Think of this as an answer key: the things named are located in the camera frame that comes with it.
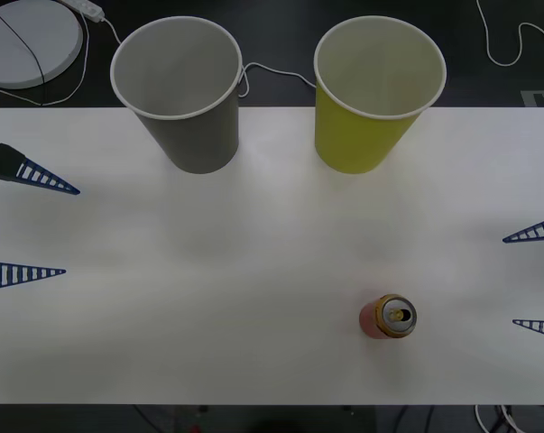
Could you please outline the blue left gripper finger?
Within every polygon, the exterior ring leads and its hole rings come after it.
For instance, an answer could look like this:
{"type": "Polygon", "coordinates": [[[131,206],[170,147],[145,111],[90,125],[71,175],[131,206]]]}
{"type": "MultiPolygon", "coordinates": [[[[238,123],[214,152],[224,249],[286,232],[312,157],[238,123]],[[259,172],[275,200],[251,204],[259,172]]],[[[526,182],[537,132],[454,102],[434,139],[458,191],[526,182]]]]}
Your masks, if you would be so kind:
{"type": "Polygon", "coordinates": [[[0,263],[0,289],[60,276],[67,271],[13,263],[0,263]]]}
{"type": "Polygon", "coordinates": [[[0,180],[56,190],[70,195],[80,193],[63,178],[4,143],[0,143],[0,180]]]}

